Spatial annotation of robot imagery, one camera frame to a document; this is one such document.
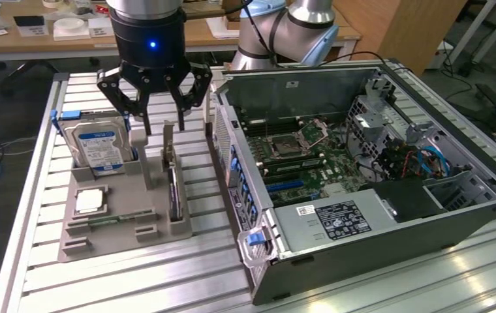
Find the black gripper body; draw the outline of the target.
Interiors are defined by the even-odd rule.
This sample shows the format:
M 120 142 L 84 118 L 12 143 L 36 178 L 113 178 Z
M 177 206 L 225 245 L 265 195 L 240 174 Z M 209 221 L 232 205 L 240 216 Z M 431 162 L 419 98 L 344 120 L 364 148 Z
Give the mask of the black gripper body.
M 188 74 L 185 13 L 140 20 L 112 12 L 111 19 L 121 59 L 121 79 L 143 93 L 167 92 L 165 75 L 180 79 Z

